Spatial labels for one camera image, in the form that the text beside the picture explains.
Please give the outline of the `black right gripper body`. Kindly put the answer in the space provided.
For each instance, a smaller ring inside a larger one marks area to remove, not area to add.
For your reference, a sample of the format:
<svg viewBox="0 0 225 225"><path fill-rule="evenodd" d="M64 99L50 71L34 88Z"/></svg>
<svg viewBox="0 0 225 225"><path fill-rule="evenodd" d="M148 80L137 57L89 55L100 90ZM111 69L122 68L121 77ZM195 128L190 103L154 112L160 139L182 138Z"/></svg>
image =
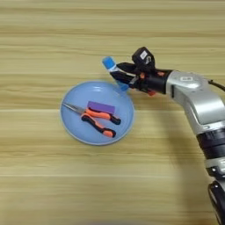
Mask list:
<svg viewBox="0 0 225 225"><path fill-rule="evenodd" d="M152 69L149 73L141 72L130 82L130 87L152 95L154 92L166 93L166 83L170 69Z"/></svg>

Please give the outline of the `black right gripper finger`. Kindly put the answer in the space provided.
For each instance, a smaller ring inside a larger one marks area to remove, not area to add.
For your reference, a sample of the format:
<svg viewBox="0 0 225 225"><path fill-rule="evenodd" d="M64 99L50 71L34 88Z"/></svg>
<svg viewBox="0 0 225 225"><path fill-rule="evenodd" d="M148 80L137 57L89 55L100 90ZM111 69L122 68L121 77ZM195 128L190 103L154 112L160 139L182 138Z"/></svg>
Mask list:
<svg viewBox="0 0 225 225"><path fill-rule="evenodd" d="M133 63L121 62L117 64L117 67L130 74L135 74L137 72L137 68Z"/></svg>
<svg viewBox="0 0 225 225"><path fill-rule="evenodd" d="M134 85L137 82L137 78L135 76L130 76L121 71L113 71L110 75L116 80L124 84Z"/></svg>

